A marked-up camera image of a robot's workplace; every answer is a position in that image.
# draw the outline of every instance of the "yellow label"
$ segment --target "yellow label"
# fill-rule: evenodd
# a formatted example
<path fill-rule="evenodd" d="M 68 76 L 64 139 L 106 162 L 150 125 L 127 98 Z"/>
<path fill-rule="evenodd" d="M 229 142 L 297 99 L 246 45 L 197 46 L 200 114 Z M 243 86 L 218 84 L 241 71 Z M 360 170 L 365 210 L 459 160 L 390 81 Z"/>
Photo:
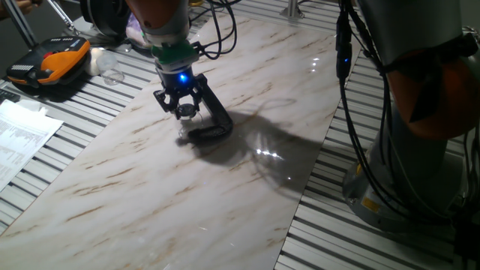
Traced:
<path fill-rule="evenodd" d="M 359 176 L 360 172 L 362 171 L 362 165 L 360 165 L 360 163 L 358 164 L 357 166 L 357 173 L 356 175 Z"/>
<path fill-rule="evenodd" d="M 377 213 L 378 209 L 380 208 L 380 205 L 378 203 L 374 202 L 371 199 L 368 199 L 367 197 L 363 198 L 361 204 L 375 213 Z"/>

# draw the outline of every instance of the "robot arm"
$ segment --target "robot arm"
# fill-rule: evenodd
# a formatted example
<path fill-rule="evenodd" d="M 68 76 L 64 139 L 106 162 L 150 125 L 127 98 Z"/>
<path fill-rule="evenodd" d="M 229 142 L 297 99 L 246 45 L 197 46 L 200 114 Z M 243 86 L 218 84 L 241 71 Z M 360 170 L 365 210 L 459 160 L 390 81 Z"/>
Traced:
<path fill-rule="evenodd" d="M 153 45 L 152 55 L 164 90 L 154 96 L 165 112 L 178 120 L 192 119 L 203 101 L 214 123 L 211 127 L 191 130 L 187 138 L 196 144 L 216 143 L 227 138 L 233 121 L 207 85 L 202 74 L 194 76 L 191 65 L 199 59 L 199 43 L 186 39 L 190 29 L 188 0 L 127 0 L 145 37 Z M 191 97 L 193 103 L 182 103 Z"/>
<path fill-rule="evenodd" d="M 152 45 L 176 45 L 187 39 L 188 0 L 127 0 Z"/>

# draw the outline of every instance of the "black and orange case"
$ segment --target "black and orange case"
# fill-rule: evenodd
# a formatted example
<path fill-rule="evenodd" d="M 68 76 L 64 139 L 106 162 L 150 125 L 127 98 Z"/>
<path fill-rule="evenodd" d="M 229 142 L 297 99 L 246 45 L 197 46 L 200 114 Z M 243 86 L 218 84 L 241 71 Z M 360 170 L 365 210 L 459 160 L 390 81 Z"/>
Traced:
<path fill-rule="evenodd" d="M 7 69 L 14 83 L 38 88 L 67 84 L 90 62 L 90 43 L 83 37 L 54 37 L 45 40 Z"/>

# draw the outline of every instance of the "small glass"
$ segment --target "small glass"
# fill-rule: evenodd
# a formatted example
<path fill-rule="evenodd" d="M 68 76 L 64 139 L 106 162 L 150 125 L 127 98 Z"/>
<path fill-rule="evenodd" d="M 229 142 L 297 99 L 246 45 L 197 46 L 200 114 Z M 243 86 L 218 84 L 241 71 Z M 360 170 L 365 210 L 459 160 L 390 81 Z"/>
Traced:
<path fill-rule="evenodd" d="M 104 53 L 97 58 L 97 66 L 103 81 L 108 86 L 114 86 L 125 78 L 117 59 L 112 54 Z"/>

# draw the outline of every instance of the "metal pole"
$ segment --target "metal pole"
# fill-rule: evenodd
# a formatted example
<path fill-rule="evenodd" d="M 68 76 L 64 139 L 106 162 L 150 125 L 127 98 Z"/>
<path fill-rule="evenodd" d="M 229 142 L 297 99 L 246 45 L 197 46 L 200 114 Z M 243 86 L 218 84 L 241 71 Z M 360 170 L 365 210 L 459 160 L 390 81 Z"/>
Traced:
<path fill-rule="evenodd" d="M 25 19 L 25 16 L 23 16 L 22 11 L 20 11 L 17 3 L 14 0 L 1 0 L 1 3 L 7 10 L 8 14 L 10 14 L 13 24 L 16 26 L 16 29 L 22 36 L 28 48 L 30 50 L 35 48 L 38 45 L 37 38 L 33 34 L 29 23 Z"/>
<path fill-rule="evenodd" d="M 305 17 L 299 9 L 299 0 L 289 0 L 288 7 L 280 12 L 280 15 L 294 19 L 303 19 Z"/>
<path fill-rule="evenodd" d="M 60 16 L 68 29 L 72 31 L 75 35 L 79 35 L 80 32 L 75 29 L 74 22 L 68 17 L 68 15 L 63 11 L 62 7 L 56 0 L 46 0 L 53 8 L 53 10 Z"/>

